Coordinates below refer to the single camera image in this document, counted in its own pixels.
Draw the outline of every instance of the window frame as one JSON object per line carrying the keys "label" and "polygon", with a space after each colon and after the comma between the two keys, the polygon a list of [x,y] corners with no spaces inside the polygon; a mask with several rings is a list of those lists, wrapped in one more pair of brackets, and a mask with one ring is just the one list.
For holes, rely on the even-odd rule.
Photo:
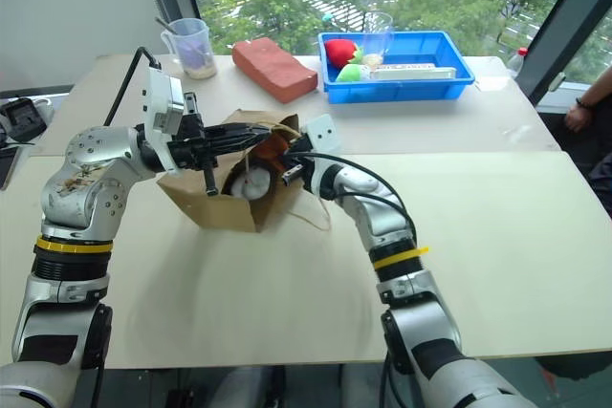
{"label": "window frame", "polygon": [[612,0],[557,0],[534,37],[516,83],[537,105],[610,10]]}
{"label": "window frame", "polygon": [[[200,17],[196,0],[159,0],[167,20]],[[190,4],[192,11],[179,5]],[[563,71],[612,6],[612,0],[557,0],[529,46],[516,83],[533,105]]]}

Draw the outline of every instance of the person's arm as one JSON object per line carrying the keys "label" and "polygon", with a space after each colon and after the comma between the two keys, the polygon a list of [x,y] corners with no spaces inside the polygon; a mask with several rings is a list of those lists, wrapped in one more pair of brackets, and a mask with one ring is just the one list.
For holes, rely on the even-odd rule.
{"label": "person's arm", "polygon": [[595,83],[586,90],[580,98],[580,103],[586,107],[594,107],[606,96],[612,94],[612,66],[601,74]]}
{"label": "person's arm", "polygon": [[575,133],[586,128],[593,121],[592,108],[606,96],[612,94],[612,66],[601,74],[586,92],[576,99],[565,116],[565,125]]}

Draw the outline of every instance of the blue plastic tray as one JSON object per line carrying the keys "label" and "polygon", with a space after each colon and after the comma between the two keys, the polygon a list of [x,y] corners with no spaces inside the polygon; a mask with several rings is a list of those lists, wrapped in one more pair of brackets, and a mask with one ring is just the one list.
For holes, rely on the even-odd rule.
{"label": "blue plastic tray", "polygon": [[347,38],[358,46],[360,32],[324,32],[318,35],[318,48],[323,64],[323,88],[332,104],[382,102],[389,100],[456,99],[474,75],[446,32],[394,32],[384,64],[433,62],[437,67],[454,67],[456,78],[444,80],[390,80],[336,82],[339,70],[327,59],[323,43],[332,38]]}

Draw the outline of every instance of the brown paper bag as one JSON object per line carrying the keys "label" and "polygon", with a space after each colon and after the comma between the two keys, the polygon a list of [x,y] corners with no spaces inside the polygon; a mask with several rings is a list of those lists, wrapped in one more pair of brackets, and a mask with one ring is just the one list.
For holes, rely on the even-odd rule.
{"label": "brown paper bag", "polygon": [[[297,115],[245,110],[236,110],[224,122],[257,121],[281,123],[296,130],[299,126]],[[219,190],[227,191],[229,179],[244,170],[239,167],[243,158],[242,152],[217,157],[219,165],[213,173]],[[197,225],[248,232],[260,231],[271,211],[275,207],[282,208],[300,189],[299,183],[286,187],[280,180],[280,174],[273,174],[271,191],[258,200],[248,201],[223,193],[210,197],[205,192],[202,171],[189,170],[184,171],[181,177],[165,174],[157,183]]]}

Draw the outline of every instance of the measuring cup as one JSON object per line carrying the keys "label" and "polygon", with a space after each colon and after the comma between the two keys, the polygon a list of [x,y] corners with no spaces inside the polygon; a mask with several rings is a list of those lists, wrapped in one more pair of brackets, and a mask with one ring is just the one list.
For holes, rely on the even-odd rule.
{"label": "measuring cup", "polygon": [[201,19],[182,18],[172,21],[163,31],[162,41],[181,61],[183,71],[191,78],[209,78],[217,73],[214,55],[208,41],[208,26]]}
{"label": "measuring cup", "polygon": [[372,70],[383,64],[391,46],[393,17],[382,11],[371,11],[363,17],[363,58],[361,62]]}

